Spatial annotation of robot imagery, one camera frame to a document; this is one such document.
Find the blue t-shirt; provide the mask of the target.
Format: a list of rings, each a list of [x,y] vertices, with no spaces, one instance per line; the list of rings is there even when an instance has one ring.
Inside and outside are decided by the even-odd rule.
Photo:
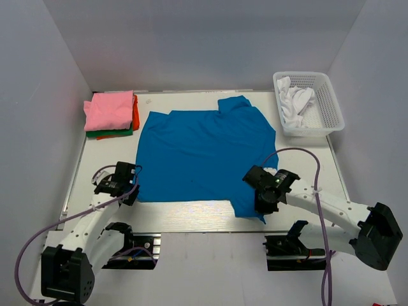
[[[140,202],[228,200],[236,217],[263,215],[242,179],[254,165],[278,166],[276,131],[244,96],[216,110],[150,112],[138,142]]]

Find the white t-shirt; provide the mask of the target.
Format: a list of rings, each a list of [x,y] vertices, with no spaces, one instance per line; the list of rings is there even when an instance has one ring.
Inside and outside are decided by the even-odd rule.
[[[285,124],[290,128],[302,127],[304,111],[316,102],[314,89],[292,87],[288,76],[278,79],[277,88]]]

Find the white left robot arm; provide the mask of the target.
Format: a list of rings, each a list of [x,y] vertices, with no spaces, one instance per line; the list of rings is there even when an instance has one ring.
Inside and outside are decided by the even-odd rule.
[[[101,171],[92,178],[94,194],[86,214],[55,247],[41,255],[41,294],[58,301],[84,304],[97,273],[115,254],[131,249],[132,227],[111,222],[121,206],[132,206],[138,196],[138,166],[118,162],[115,171]]]

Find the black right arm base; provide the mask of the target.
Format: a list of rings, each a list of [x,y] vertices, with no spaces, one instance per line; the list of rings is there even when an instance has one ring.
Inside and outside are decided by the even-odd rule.
[[[323,271],[326,268],[324,249],[309,249],[298,238],[268,235],[263,245],[269,272]]]

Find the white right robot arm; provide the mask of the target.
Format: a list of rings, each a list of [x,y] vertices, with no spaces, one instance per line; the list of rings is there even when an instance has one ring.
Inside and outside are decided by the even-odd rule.
[[[348,202],[324,191],[316,191],[297,174],[278,170],[276,174],[253,166],[243,181],[254,189],[254,207],[271,214],[284,203],[302,208],[331,222],[322,229],[309,221],[296,221],[285,235],[268,235],[264,246],[270,261],[285,262],[285,270],[299,270],[300,263],[321,262],[330,250],[356,256],[367,266],[385,271],[403,238],[391,209],[382,204],[367,206]]]

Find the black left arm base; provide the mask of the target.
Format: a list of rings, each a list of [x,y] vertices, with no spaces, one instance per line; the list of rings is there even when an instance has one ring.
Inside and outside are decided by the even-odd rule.
[[[161,234],[135,233],[131,245],[115,253],[104,270],[153,270],[159,259]]]

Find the green folded t-shirt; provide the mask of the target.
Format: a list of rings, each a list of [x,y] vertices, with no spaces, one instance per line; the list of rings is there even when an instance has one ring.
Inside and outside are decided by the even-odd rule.
[[[85,134],[86,134],[86,137],[89,137],[89,138],[109,138],[109,137],[119,137],[119,136],[131,136],[133,134],[133,128],[87,131]]]

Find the orange folded t-shirt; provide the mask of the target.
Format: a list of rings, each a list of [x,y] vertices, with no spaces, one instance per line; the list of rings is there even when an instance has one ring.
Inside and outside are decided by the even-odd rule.
[[[140,128],[140,116],[139,116],[139,111],[138,111],[138,97],[137,95],[134,95],[134,101],[133,101],[133,132],[139,130]]]

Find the pink folded t-shirt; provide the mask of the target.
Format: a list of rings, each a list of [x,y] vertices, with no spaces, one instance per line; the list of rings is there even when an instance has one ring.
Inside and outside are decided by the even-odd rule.
[[[84,131],[129,129],[133,101],[133,91],[95,93],[90,101],[84,101]]]

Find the white plastic laundry basket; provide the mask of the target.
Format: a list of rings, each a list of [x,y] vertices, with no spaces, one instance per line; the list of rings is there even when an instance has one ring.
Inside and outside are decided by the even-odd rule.
[[[302,89],[310,87],[316,94],[316,102],[303,113],[302,127],[288,127],[283,118],[277,81],[289,77],[291,86]],[[319,138],[344,128],[344,120],[335,92],[328,76],[312,71],[280,71],[273,74],[273,87],[283,133],[286,136]]]

